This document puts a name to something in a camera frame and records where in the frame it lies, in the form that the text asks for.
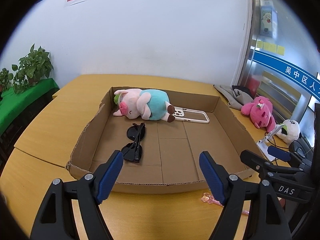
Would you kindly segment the white clear phone case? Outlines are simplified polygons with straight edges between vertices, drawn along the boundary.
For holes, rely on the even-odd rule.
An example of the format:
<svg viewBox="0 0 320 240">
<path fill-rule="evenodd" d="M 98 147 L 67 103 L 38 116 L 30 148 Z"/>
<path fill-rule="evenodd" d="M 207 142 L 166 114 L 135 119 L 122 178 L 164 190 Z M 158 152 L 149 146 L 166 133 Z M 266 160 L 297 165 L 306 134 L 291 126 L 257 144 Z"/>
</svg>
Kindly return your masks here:
<svg viewBox="0 0 320 240">
<path fill-rule="evenodd" d="M 208 124 L 210 119 L 204 111 L 175 107 L 174 117 L 178 121 Z"/>
</svg>

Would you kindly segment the black sunglasses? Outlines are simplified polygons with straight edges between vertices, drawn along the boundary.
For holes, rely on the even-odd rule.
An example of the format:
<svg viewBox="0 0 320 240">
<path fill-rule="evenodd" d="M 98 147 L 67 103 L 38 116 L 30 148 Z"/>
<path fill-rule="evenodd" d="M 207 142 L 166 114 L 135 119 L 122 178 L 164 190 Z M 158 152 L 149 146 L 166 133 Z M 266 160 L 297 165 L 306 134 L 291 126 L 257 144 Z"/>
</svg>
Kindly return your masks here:
<svg viewBox="0 0 320 240">
<path fill-rule="evenodd" d="M 139 125 L 132 124 L 132 126 L 127 129 L 127 138 L 132 142 L 129 142 L 121 149 L 125 160 L 134 163 L 140 162 L 143 154 L 143 148 L 140 145 L 140 142 L 144 139 L 145 134 L 146 127 L 144 122 L 140 123 Z"/>
</svg>

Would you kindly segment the white desk stand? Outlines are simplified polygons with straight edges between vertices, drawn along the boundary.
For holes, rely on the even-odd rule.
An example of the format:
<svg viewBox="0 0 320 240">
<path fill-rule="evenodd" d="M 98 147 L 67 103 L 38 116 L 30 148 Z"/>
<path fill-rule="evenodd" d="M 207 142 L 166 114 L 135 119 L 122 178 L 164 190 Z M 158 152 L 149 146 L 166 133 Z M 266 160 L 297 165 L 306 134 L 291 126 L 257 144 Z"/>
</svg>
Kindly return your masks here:
<svg viewBox="0 0 320 240">
<path fill-rule="evenodd" d="M 263 137 L 263 139 L 260 139 L 258 142 L 257 142 L 257 146 L 259 148 L 259 150 L 263 153 L 263 155 L 267 158 L 268 161 L 274 161 L 276 158 L 273 157 L 272 155 L 268 154 L 268 147 L 269 147 L 269 144 L 270 144 L 270 140 L 272 139 L 272 137 L 274 135 L 276 135 L 276 133 L 278 131 L 280 131 L 285 125 L 284 124 L 281 124 L 281 125 L 276 125 L 276 127 L 270 132 L 270 133 L 267 133 L 267 135 L 265 135 Z"/>
</svg>

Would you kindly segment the white panda plush toy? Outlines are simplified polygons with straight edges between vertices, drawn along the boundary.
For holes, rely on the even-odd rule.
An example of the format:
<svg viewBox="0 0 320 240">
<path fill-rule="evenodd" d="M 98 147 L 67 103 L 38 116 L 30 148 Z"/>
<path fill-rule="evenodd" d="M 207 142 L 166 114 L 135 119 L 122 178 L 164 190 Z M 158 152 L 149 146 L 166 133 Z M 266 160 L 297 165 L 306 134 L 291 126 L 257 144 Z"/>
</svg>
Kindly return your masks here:
<svg viewBox="0 0 320 240">
<path fill-rule="evenodd" d="M 297 140 L 300 135 L 300 126 L 296 120 L 287 119 L 281 124 L 276 125 L 276 128 L 281 127 L 281 129 L 276 133 L 286 144 L 291 144 L 293 141 Z"/>
</svg>

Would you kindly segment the pink strawberry bear plush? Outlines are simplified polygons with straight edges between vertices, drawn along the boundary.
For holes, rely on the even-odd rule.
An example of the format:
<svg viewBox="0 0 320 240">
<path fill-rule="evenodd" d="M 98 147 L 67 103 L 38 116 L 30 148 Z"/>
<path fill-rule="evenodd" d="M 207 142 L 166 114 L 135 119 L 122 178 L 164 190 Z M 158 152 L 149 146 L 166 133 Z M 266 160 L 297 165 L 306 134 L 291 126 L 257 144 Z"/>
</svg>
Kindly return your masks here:
<svg viewBox="0 0 320 240">
<path fill-rule="evenodd" d="M 246 103 L 242 106 L 240 112 L 245 116 L 249 116 L 252 124 L 257 129 L 266 128 L 266 131 L 270 133 L 276 127 L 276 122 L 272 115 L 272 102 L 264 96 L 257 96 L 252 102 Z"/>
</svg>

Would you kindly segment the pink plastic toy wand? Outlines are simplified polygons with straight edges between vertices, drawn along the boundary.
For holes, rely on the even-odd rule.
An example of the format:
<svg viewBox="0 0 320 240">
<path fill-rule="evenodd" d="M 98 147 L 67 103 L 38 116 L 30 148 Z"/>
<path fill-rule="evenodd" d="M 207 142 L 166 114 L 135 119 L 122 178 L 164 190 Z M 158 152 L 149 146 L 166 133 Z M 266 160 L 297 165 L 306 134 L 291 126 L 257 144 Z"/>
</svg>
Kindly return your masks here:
<svg viewBox="0 0 320 240">
<path fill-rule="evenodd" d="M 204 203 L 207 203 L 207 204 L 215 204 L 215 205 L 223 207 L 223 205 L 218 200 L 216 200 L 213 197 L 213 195 L 211 195 L 209 192 L 203 193 L 203 195 L 201 197 L 201 201 Z"/>
</svg>

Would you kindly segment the grey folded cloth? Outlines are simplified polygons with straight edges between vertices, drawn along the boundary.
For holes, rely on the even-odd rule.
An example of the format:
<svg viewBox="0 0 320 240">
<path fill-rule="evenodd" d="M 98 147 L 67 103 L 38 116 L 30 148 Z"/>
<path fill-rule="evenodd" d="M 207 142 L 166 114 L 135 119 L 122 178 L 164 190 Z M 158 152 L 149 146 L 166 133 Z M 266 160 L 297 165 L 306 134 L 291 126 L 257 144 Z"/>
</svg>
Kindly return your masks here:
<svg viewBox="0 0 320 240">
<path fill-rule="evenodd" d="M 244 86 L 213 85 L 228 101 L 228 107 L 240 110 L 243 105 L 252 102 L 250 90 Z"/>
</svg>

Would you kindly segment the brown cardboard box tray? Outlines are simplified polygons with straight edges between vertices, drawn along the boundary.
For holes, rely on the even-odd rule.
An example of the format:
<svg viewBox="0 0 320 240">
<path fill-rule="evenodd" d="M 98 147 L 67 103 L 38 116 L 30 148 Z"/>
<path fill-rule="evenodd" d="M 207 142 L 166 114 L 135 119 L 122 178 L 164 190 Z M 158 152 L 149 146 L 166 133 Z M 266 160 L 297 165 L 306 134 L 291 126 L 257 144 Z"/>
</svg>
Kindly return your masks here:
<svg viewBox="0 0 320 240">
<path fill-rule="evenodd" d="M 133 122 L 113 115 L 114 92 L 115 88 L 110 88 L 105 94 L 95 117 L 86 125 L 71 153 L 66 168 L 75 179 L 94 172 L 115 150 L 129 143 L 126 132 Z M 138 163 L 124 161 L 114 191 L 164 194 L 205 189 L 207 183 L 199 167 L 199 155 L 203 151 L 209 152 L 228 173 L 242 179 L 253 174 L 254 171 L 241 162 L 240 154 L 243 150 L 260 154 L 260 150 L 219 96 L 176 91 L 168 91 L 168 96 L 176 107 L 206 112 L 209 122 L 147 121 L 141 160 Z"/>
</svg>

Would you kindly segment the pink pig plush toy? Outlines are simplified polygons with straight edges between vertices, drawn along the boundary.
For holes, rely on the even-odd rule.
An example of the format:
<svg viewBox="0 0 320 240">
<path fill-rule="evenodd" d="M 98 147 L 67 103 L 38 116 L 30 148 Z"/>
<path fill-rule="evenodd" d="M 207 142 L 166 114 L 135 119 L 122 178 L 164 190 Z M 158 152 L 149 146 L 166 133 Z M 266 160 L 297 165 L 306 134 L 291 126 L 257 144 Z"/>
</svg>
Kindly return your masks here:
<svg viewBox="0 0 320 240">
<path fill-rule="evenodd" d="M 119 89 L 114 92 L 118 110 L 114 116 L 128 119 L 141 117 L 143 120 L 173 122 L 175 107 L 166 92 L 158 89 Z"/>
</svg>

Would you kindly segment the green cloth covered shelf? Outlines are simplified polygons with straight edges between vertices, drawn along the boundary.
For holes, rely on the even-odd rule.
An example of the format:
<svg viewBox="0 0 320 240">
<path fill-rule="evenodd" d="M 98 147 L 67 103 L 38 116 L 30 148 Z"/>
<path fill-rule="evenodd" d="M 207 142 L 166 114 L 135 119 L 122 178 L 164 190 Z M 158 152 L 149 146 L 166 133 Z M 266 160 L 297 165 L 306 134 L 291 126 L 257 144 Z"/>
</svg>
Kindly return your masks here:
<svg viewBox="0 0 320 240">
<path fill-rule="evenodd" d="M 21 94 L 15 94 L 12 87 L 5 91 L 2 94 L 1 101 L 1 134 L 5 132 L 12 121 L 14 121 L 27 106 L 52 89 L 59 90 L 59 86 L 52 78 L 49 78 L 41 80 L 38 84 L 29 87 Z"/>
</svg>

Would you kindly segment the small left potted plant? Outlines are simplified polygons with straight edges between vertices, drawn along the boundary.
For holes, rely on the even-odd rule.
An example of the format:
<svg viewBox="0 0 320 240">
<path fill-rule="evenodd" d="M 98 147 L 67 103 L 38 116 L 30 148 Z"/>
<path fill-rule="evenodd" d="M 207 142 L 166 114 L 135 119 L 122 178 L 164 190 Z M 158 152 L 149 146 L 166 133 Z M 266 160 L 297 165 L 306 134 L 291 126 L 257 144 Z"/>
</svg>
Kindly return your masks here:
<svg viewBox="0 0 320 240">
<path fill-rule="evenodd" d="M 7 91 L 11 87 L 11 81 L 14 75 L 10 73 L 6 68 L 3 68 L 0 72 L 0 93 Z"/>
</svg>

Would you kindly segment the green potted plant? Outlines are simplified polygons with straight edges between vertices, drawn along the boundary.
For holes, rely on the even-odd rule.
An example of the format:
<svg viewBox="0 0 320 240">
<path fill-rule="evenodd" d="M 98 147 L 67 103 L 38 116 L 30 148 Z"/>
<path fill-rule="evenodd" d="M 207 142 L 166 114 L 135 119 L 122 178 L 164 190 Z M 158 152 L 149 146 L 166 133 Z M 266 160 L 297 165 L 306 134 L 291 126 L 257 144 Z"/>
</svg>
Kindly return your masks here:
<svg viewBox="0 0 320 240">
<path fill-rule="evenodd" d="M 14 72 L 12 80 L 13 90 L 21 94 L 29 87 L 35 86 L 41 79 L 49 78 L 50 72 L 54 69 L 50 60 L 50 52 L 33 44 L 29 53 L 18 60 L 18 64 L 11 66 Z"/>
</svg>

